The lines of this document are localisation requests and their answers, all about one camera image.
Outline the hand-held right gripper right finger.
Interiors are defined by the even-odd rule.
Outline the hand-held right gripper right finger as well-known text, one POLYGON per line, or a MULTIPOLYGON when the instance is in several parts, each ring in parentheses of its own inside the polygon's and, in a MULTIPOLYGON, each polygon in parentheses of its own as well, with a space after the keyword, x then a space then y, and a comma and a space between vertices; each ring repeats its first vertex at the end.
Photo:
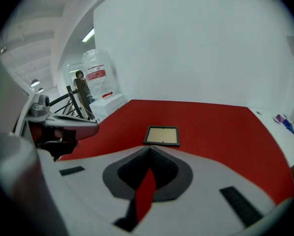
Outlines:
POLYGON ((166 153, 185 161, 193 180, 176 200, 155 202, 137 225, 137 236, 260 236, 290 207, 293 198, 275 204, 261 188, 217 161, 176 149, 166 153), (263 215, 245 227, 220 189, 235 187, 263 215))

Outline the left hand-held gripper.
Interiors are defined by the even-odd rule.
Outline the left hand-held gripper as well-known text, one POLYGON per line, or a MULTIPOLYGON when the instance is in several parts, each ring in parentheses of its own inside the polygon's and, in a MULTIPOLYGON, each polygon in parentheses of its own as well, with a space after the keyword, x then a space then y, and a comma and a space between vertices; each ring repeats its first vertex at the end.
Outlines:
POLYGON ((27 139, 37 149, 48 151, 57 161, 63 155, 71 154, 77 141, 97 134, 98 124, 83 118, 51 112, 40 117, 31 116, 30 107, 38 102, 39 95, 29 95, 12 131, 13 135, 27 139))

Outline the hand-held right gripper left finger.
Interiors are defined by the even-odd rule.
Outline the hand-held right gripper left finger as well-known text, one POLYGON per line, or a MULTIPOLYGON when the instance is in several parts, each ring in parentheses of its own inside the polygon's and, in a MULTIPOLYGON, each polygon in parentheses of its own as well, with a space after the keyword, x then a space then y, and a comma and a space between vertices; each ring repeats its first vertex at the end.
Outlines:
POLYGON ((58 162, 38 150, 43 176, 69 236, 136 236, 113 224, 126 214, 129 201, 114 197, 102 174, 108 165, 140 149, 58 162))

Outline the black picture frame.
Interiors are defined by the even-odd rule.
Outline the black picture frame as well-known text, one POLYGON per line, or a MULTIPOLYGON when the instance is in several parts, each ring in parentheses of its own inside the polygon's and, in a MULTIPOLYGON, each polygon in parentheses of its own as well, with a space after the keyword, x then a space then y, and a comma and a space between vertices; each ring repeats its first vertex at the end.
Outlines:
POLYGON ((149 126, 143 144, 178 147, 179 133, 176 126, 149 126))

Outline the black metal railing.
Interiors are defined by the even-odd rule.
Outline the black metal railing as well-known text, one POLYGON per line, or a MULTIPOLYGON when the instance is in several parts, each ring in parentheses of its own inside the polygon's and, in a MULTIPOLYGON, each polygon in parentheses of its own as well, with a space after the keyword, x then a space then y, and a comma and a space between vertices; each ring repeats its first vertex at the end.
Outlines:
POLYGON ((82 91, 79 91, 79 79, 73 80, 73 88, 66 87, 67 93, 50 102, 50 111, 54 114, 68 115, 95 121, 95 117, 82 91))

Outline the white water dispenser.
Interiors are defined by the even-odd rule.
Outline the white water dispenser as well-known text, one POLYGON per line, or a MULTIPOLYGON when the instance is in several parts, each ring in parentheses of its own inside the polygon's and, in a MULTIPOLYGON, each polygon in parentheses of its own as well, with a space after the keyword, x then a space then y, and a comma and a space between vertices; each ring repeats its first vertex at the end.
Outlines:
POLYGON ((100 123, 126 103, 127 100, 123 94, 115 94, 97 99, 89 107, 97 122, 100 123))

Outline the red table cloth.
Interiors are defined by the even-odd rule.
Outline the red table cloth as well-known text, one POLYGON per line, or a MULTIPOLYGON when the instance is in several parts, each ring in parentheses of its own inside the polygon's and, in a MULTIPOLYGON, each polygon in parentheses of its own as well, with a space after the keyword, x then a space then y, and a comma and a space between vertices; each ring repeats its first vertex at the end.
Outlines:
MULTIPOLYGON (((59 161, 102 156, 141 146, 108 165, 102 174, 111 194, 129 201, 113 224, 137 233, 137 225, 155 202, 176 200, 193 180, 191 167, 164 150, 172 148, 224 164, 251 181, 277 205, 294 199, 289 165, 266 127, 246 107, 156 100, 131 100, 99 124, 59 161), (143 144, 149 126, 176 126, 180 146, 143 144)), ((263 215, 233 186, 220 189, 245 227, 263 215)))

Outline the clear water bottle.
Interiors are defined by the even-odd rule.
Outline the clear water bottle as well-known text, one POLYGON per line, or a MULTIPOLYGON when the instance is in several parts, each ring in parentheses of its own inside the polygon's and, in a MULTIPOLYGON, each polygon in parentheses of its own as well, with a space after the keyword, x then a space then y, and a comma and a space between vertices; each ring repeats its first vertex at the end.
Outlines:
POLYGON ((95 100, 116 91, 117 83, 107 51, 92 49, 85 52, 82 64, 86 82, 95 100))

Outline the white side table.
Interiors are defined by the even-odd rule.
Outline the white side table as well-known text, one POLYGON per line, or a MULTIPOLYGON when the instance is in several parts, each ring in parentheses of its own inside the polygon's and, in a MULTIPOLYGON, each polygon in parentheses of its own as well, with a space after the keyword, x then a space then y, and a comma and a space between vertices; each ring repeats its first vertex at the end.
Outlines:
POLYGON ((286 118, 281 112, 257 108, 249 108, 249 110, 260 120, 272 135, 280 149, 282 150, 285 159, 290 167, 294 166, 294 134, 285 128, 282 123, 277 123, 274 120, 276 115, 281 115, 286 118))

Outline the fluorescent ceiling light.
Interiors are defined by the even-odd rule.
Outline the fluorescent ceiling light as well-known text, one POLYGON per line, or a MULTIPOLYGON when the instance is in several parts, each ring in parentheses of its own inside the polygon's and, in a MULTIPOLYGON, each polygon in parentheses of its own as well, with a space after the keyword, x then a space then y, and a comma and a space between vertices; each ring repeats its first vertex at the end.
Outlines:
POLYGON ((87 35, 82 39, 82 42, 87 42, 94 36, 94 28, 92 28, 87 35))

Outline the blue paper object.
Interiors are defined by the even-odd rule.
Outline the blue paper object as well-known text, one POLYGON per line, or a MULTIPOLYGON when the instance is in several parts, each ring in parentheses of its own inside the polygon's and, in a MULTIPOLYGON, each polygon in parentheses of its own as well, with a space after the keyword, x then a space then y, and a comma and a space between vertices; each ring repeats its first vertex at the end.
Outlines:
POLYGON ((294 128, 293 128, 293 125, 287 120, 287 119, 284 119, 283 120, 283 125, 285 126, 285 128, 287 130, 289 130, 291 133, 294 134, 294 128))

